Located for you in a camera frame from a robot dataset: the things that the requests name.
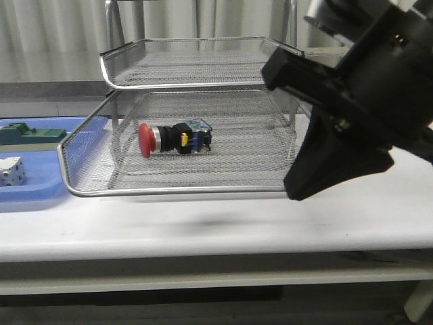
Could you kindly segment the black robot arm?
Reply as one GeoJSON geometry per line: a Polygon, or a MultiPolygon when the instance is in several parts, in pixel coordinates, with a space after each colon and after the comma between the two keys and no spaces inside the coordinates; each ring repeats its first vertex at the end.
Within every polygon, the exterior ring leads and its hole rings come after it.
{"type": "Polygon", "coordinates": [[[313,1],[305,20],[349,46],[330,68],[278,47],[261,74],[312,106],[284,178],[304,200],[349,179],[387,171],[390,150],[432,161],[432,2],[313,1]]]}

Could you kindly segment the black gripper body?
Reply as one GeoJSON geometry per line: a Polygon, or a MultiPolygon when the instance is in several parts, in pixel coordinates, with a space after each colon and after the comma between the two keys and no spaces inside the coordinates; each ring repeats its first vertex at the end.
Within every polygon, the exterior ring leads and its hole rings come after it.
{"type": "Polygon", "coordinates": [[[289,199],[301,201],[394,164],[390,146],[341,113],[345,98],[334,69],[278,47],[261,74],[268,89],[284,90],[312,106],[303,143],[283,180],[289,199]]]}

